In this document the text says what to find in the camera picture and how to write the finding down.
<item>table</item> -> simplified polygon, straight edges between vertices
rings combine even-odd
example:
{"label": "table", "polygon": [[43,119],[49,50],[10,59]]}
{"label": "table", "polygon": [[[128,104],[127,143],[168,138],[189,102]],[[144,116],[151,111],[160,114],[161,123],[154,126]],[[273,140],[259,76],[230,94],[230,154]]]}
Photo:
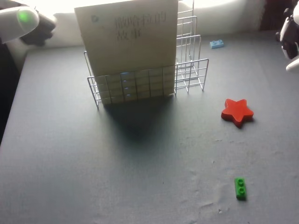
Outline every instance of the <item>table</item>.
{"label": "table", "polygon": [[[299,75],[274,32],[221,38],[203,38],[204,92],[99,110],[83,47],[29,52],[0,148],[0,223],[298,223]],[[226,98],[247,99],[254,122],[222,120]]]}

